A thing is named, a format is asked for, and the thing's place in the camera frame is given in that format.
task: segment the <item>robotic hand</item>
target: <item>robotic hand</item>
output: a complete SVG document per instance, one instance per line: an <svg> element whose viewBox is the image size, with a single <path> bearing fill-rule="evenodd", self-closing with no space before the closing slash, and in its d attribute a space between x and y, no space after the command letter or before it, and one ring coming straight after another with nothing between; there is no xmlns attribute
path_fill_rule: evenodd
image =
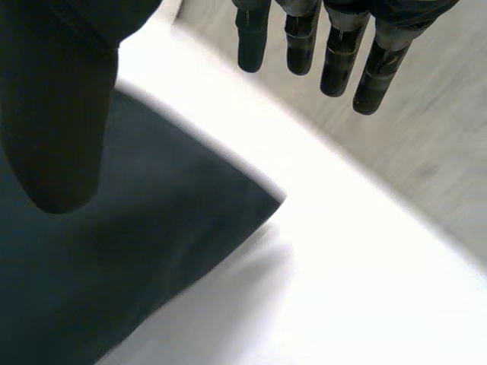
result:
<svg viewBox="0 0 487 365"><path fill-rule="evenodd" d="M30 200L65 214L97 191L118 46L162 0L0 0L0 147ZM239 64L255 72L271 0L238 7ZM458 0L323 0L331 20L321 90L343 93L370 15L377 33L354 108L380 105L412 40ZM288 67L311 67L321 0L278 0Z"/></svg>
<svg viewBox="0 0 487 365"><path fill-rule="evenodd" d="M238 63L258 71L267 39L271 0L232 0L237 6ZM288 68L296 75L310 71L321 0L276 0L287 14ZM412 41L459 0L323 0L331 23L320 89L339 97L346 89L371 14L376 33L355 92L353 108L376 112Z"/></svg>

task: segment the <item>floor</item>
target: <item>floor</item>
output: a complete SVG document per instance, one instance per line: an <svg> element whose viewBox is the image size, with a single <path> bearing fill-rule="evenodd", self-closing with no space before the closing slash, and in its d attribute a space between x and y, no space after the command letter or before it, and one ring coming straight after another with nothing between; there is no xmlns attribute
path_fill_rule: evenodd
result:
<svg viewBox="0 0 487 365"><path fill-rule="evenodd" d="M487 262L487 23L485 0L463 0L410 49L380 110L360 116L352 97L374 35L369 24L349 88L339 99L318 88L329 21L320 15L314 64L304 77L285 64L285 15L274 2L261 83L359 163ZM237 63L230 0L185 0L190 29Z"/></svg>

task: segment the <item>dark gray cloth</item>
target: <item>dark gray cloth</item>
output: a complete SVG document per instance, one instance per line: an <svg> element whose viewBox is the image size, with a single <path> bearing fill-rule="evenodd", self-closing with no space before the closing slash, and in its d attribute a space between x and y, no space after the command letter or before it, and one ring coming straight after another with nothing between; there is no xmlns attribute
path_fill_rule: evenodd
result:
<svg viewBox="0 0 487 365"><path fill-rule="evenodd" d="M45 214L0 154L0 357L90 365L200 279L279 201L143 104L115 93L100 188Z"/></svg>

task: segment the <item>black object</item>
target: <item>black object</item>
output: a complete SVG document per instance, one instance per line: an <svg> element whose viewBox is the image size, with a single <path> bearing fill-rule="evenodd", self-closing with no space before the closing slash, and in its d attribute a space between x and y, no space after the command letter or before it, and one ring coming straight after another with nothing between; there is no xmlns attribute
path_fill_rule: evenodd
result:
<svg viewBox="0 0 487 365"><path fill-rule="evenodd" d="M200 279L279 206L163 116L115 93L100 188L34 207L0 154L0 355L91 365Z"/></svg>
<svg viewBox="0 0 487 365"><path fill-rule="evenodd" d="M362 1L337 5L324 0L324 4L331 27L320 89L329 97L340 97L349 82L370 13Z"/></svg>
<svg viewBox="0 0 487 365"><path fill-rule="evenodd" d="M316 1L303 14L291 8L286 17L285 32L288 41L288 69L296 75L305 75L313 63L314 45L317 40L321 4Z"/></svg>
<svg viewBox="0 0 487 365"><path fill-rule="evenodd" d="M246 72L257 72L264 60L267 23L271 0L240 2L235 18L238 29L238 65Z"/></svg>
<svg viewBox="0 0 487 365"><path fill-rule="evenodd" d="M374 42L353 100L353 109L357 113L368 116L379 109L411 42L432 23L394 27L376 21Z"/></svg>
<svg viewBox="0 0 487 365"><path fill-rule="evenodd" d="M119 42L161 0L0 1L0 134L24 191L61 214L97 191Z"/></svg>

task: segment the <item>white table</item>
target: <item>white table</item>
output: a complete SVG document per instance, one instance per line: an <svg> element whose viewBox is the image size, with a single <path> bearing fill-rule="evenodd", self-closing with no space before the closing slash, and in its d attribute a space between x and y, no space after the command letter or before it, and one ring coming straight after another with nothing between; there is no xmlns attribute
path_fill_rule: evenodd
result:
<svg viewBox="0 0 487 365"><path fill-rule="evenodd" d="M246 75L160 21L124 42L119 75L288 198L101 363L487 364L487 278L473 258Z"/></svg>

